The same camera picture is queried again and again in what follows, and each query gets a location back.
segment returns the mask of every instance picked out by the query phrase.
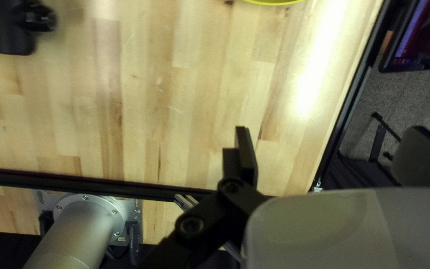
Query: yellow bowl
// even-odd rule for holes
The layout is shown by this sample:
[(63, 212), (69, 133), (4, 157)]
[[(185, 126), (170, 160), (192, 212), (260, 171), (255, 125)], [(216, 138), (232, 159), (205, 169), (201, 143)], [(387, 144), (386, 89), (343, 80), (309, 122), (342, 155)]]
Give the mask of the yellow bowl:
[(264, 5), (264, 6), (283, 6), (283, 5), (291, 5), (296, 4), (299, 2), (303, 2), (306, 0), (243, 0), (249, 3), (257, 4), (257, 5)]

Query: metal mounting plate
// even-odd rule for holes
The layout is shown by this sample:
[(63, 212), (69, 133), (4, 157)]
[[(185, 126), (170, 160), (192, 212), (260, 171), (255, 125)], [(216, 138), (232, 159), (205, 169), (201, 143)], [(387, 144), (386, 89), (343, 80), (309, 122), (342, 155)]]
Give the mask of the metal mounting plate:
[(96, 202), (106, 209), (110, 211), (117, 210), (115, 213), (115, 217), (120, 218), (118, 220), (118, 231), (114, 230), (114, 232), (120, 232), (119, 235), (113, 235), (111, 238), (111, 242), (109, 245), (111, 246), (127, 246), (128, 244), (128, 234), (127, 228), (125, 225), (126, 221), (137, 221), (139, 222), (140, 227), (140, 236), (139, 243), (143, 242), (142, 237), (142, 200), (141, 199), (129, 199), (123, 197), (114, 197), (114, 196), (98, 196), (92, 194), (84, 194), (84, 193), (65, 193), (65, 192), (55, 192), (55, 191), (45, 191), (45, 190), (33, 190), (34, 195), (36, 197), (36, 203), (38, 206), (39, 214), (45, 211), (52, 211), (54, 220), (57, 221), (57, 217), (59, 216), (61, 210), (57, 209), (59, 205), (62, 209), (75, 201), (84, 201), (83, 196), (86, 196), (92, 202)]

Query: screw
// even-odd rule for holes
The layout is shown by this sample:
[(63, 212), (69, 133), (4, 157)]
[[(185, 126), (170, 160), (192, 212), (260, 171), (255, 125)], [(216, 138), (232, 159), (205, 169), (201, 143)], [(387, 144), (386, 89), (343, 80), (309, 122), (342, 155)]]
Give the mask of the screw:
[(196, 235), (204, 228), (204, 221), (199, 217), (187, 217), (180, 223), (180, 230), (187, 235)]
[(223, 185), (223, 188), (228, 193), (237, 193), (240, 190), (240, 187), (242, 187), (242, 185), (238, 180), (230, 180)]

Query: gray carpet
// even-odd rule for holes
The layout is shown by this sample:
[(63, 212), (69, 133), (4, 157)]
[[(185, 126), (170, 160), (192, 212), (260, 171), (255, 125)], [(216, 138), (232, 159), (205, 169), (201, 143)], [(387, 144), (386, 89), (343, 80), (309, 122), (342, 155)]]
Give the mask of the gray carpet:
[[(381, 114), (400, 137), (413, 125), (430, 130), (430, 71), (381, 74), (377, 70), (379, 60), (380, 57), (341, 144), (341, 153), (352, 159), (369, 157), (378, 126), (370, 116), (373, 112)], [(386, 134), (381, 153), (388, 151), (394, 155), (396, 149), (396, 140)], [(383, 156), (379, 161), (390, 164)]]

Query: wood grain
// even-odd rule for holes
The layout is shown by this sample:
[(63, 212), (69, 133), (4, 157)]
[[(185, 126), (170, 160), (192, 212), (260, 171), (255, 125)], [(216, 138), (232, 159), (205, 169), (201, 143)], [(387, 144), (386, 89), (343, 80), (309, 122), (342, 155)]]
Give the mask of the wood grain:
[[(259, 190), (305, 193), (381, 3), (45, 0), (59, 29), (0, 55), (0, 168), (214, 189), (245, 125)], [(30, 199), (0, 187), (0, 231), (37, 233)], [(145, 241), (181, 212), (146, 202)]]

